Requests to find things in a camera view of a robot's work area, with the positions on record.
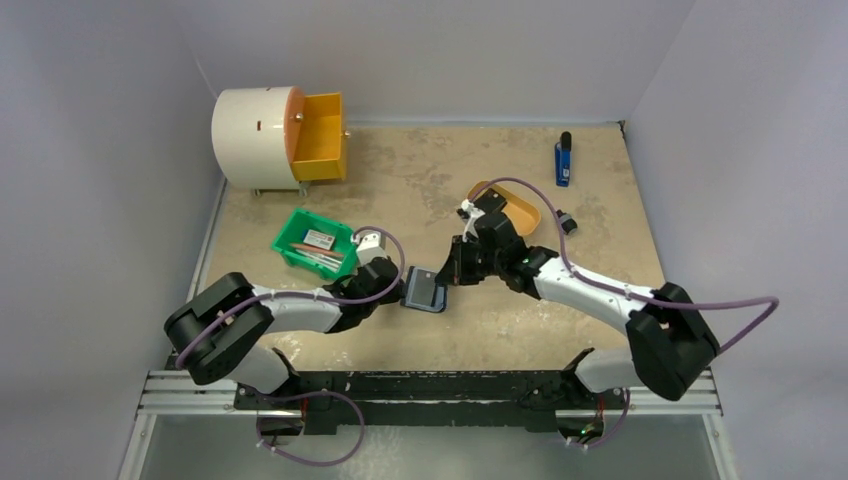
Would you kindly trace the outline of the blue leather card holder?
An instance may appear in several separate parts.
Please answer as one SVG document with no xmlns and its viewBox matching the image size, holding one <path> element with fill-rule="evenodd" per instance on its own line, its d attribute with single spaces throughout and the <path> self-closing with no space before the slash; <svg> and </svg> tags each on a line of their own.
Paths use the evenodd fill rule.
<svg viewBox="0 0 848 480">
<path fill-rule="evenodd" d="M 442 313 L 447 308 L 447 287 L 436 282 L 437 273 L 419 266 L 407 271 L 400 305 L 428 313 Z"/>
</svg>

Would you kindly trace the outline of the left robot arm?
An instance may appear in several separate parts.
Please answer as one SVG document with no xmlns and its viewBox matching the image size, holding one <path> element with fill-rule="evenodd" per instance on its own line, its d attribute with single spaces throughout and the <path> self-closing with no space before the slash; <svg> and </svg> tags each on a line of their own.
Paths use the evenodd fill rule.
<svg viewBox="0 0 848 480">
<path fill-rule="evenodd" d="M 400 301 L 404 282 L 388 257 L 378 257 L 313 290 L 272 290 L 240 272 L 224 275 L 171 314 L 164 332 L 198 385 L 229 379 L 258 392 L 272 408 L 297 399 L 297 373 L 285 354 L 261 344 L 268 333 L 341 333 L 381 305 Z"/>
</svg>

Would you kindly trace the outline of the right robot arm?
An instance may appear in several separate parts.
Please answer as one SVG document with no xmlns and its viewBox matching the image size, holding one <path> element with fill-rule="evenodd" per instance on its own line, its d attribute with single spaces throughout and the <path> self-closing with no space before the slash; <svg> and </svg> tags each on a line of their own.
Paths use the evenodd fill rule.
<svg viewBox="0 0 848 480">
<path fill-rule="evenodd" d="M 610 278 L 567 266 L 550 248 L 527 245 L 502 213 L 484 214 L 470 233 L 453 236 L 435 280 L 476 285 L 490 276 L 514 292 L 576 309 L 626 337 L 626 347 L 585 349 L 562 370 L 561 392 L 573 406 L 635 386 L 677 401 L 718 356 L 718 340 L 683 288 L 666 283 L 627 291 L 615 281 L 607 291 Z"/>
</svg>

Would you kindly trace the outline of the tan oval tray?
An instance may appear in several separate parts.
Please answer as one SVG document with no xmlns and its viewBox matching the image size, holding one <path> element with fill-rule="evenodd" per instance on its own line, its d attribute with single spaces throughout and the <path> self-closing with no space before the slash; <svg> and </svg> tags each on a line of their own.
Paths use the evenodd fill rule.
<svg viewBox="0 0 848 480">
<path fill-rule="evenodd" d="M 539 209 L 500 183 L 487 185 L 487 181 L 480 181 L 468 191 L 467 198 L 478 208 L 484 209 L 477 201 L 477 198 L 486 196 L 488 190 L 492 190 L 503 199 L 502 211 L 510 219 L 519 235 L 529 236 L 536 230 L 541 222 Z"/>
</svg>

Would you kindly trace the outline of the small black cylinder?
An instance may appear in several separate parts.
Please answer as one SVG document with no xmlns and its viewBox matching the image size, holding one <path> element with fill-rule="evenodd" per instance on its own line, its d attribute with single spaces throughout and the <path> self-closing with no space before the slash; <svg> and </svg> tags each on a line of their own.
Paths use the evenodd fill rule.
<svg viewBox="0 0 848 480">
<path fill-rule="evenodd" d="M 558 223 L 565 235 L 571 235 L 577 231 L 578 223 L 571 214 L 562 210 L 557 210 L 556 215 Z"/>
</svg>

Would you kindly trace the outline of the green plastic bin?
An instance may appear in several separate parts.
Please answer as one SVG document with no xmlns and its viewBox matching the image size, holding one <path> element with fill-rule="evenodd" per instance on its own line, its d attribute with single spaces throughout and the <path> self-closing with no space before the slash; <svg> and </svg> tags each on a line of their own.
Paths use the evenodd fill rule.
<svg viewBox="0 0 848 480">
<path fill-rule="evenodd" d="M 346 224 L 296 208 L 272 241 L 271 249 L 291 267 L 336 280 L 356 266 L 352 237 L 353 229 Z"/>
</svg>

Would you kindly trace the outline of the blue black stapler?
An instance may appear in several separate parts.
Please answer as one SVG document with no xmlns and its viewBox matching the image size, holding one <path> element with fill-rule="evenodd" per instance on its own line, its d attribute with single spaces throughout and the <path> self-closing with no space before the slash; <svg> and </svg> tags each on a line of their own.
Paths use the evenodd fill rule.
<svg viewBox="0 0 848 480">
<path fill-rule="evenodd" d="M 568 187 L 571 180 L 571 154 L 572 152 L 572 135 L 569 131 L 563 131 L 559 137 L 559 141 L 555 144 L 554 160 L 555 160 L 555 177 L 556 185 L 559 187 Z"/>
</svg>

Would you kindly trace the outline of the orange drawer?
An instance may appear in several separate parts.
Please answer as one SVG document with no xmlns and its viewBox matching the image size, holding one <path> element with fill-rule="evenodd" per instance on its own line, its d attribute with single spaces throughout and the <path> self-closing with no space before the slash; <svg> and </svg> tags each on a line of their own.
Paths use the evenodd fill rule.
<svg viewBox="0 0 848 480">
<path fill-rule="evenodd" d="M 347 128 L 341 92 L 307 95 L 291 161 L 296 180 L 347 178 Z"/>
</svg>

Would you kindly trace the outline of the white cylindrical drawer cabinet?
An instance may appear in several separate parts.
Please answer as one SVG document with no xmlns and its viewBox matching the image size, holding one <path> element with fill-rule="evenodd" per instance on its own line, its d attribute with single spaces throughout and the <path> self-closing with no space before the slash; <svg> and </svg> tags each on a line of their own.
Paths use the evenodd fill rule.
<svg viewBox="0 0 848 480">
<path fill-rule="evenodd" d="M 305 94 L 297 86 L 222 91 L 211 140 L 226 179 L 241 189 L 298 189 L 292 162 L 304 108 Z"/>
</svg>

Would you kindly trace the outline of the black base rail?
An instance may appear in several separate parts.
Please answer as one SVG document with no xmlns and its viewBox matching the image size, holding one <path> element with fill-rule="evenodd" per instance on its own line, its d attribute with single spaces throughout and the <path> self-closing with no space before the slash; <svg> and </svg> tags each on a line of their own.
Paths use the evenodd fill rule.
<svg viewBox="0 0 848 480">
<path fill-rule="evenodd" d="M 259 394 L 238 385 L 238 410 L 293 410 L 309 435 L 342 425 L 521 427 L 531 433 L 600 434 L 599 412 L 621 393 L 584 393 L 559 370 L 303 371 L 294 392 Z"/>
</svg>

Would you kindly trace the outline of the aluminium frame rail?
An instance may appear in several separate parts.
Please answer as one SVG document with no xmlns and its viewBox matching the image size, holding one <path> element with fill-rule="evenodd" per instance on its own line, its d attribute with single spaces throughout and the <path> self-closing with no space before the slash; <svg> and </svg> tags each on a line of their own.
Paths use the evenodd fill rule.
<svg viewBox="0 0 848 480">
<path fill-rule="evenodd" d="M 293 410 L 258 411 L 235 408 L 237 385 L 220 380 L 198 386 L 182 371 L 150 371 L 142 389 L 138 415 L 160 416 L 265 416 L 298 418 Z"/>
</svg>

